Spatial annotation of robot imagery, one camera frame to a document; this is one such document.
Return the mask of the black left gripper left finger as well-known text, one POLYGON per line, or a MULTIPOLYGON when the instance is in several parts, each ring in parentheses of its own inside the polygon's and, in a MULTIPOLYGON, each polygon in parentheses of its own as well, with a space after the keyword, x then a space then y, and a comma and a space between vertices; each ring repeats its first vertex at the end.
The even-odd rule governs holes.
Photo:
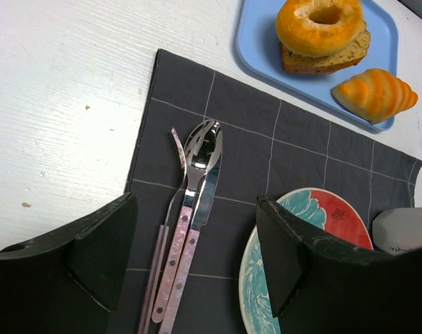
POLYGON ((126 193, 95 212, 0 250, 0 333, 105 333, 138 216, 126 193))

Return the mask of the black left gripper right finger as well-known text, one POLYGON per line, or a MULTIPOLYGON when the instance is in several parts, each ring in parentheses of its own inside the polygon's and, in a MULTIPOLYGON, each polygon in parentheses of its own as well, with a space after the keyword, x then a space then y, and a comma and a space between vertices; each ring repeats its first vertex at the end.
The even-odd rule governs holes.
POLYGON ((283 333, 422 333, 422 247, 389 255, 344 241, 267 196, 256 224, 283 333))

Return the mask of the orange croissant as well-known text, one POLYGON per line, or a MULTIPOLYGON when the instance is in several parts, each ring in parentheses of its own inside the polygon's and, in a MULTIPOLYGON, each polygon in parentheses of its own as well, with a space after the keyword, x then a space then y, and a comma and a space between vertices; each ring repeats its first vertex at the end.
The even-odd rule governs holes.
POLYGON ((349 112, 372 124, 412 108, 419 99, 408 83, 379 68, 356 74, 333 87, 331 94, 349 112))

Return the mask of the orange bagel bread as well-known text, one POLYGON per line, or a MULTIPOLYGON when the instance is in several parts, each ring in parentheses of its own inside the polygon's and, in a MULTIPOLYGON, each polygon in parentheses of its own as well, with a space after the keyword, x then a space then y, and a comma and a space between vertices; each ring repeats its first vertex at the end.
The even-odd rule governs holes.
POLYGON ((286 1, 275 20, 279 41, 312 58, 345 49, 364 27, 360 1, 286 1))

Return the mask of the brown bread slice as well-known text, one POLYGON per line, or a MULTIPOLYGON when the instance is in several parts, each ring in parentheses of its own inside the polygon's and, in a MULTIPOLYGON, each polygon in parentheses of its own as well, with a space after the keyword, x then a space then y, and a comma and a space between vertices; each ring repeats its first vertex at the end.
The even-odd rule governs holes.
POLYGON ((282 68, 292 74, 331 74, 359 64, 367 55, 370 46, 371 33, 366 26, 345 49, 329 56, 301 56, 280 44, 282 68))

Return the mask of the teal and red plate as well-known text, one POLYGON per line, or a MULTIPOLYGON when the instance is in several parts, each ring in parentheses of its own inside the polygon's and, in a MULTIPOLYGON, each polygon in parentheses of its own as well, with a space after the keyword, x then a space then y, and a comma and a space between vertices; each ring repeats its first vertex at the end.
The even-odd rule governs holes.
MULTIPOLYGON (((342 197, 313 187, 293 190, 277 199, 292 214, 341 239, 373 249, 368 230, 357 211, 342 197)), ((281 333, 273 317, 257 229, 247 241, 238 276, 241 316, 248 333, 281 333)))

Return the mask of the white ceramic mug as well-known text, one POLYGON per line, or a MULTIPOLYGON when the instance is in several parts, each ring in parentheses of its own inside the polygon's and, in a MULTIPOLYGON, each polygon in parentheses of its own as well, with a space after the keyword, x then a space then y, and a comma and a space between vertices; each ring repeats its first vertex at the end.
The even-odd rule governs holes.
POLYGON ((391 255, 422 247, 422 207, 388 209, 372 222, 374 245, 391 255))

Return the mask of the dark grey checked placemat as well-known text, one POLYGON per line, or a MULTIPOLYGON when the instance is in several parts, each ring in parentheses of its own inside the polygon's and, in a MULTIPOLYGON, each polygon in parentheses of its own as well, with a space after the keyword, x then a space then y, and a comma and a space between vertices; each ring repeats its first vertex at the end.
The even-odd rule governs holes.
POLYGON ((420 159, 160 49, 126 186, 137 197, 138 222, 109 333, 137 331, 156 236, 181 181, 170 130, 185 141, 206 118, 222 126, 222 166, 175 333, 245 332, 238 272, 257 196, 326 189, 365 224, 385 209, 414 204, 420 159))

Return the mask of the blue plastic tray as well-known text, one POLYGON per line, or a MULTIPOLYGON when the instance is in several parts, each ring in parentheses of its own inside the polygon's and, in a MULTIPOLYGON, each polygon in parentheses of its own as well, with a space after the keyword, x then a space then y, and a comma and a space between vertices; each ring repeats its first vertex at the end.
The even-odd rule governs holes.
POLYGON ((282 68, 275 19, 283 1, 245 1, 235 38, 235 48, 243 66, 257 79, 290 93, 337 117, 372 132, 393 127, 391 117, 376 125, 345 110, 331 95, 335 85, 370 68, 397 75, 398 29, 391 15, 374 1, 363 1, 364 19, 371 33, 371 46, 358 64, 334 74, 291 74, 282 68))

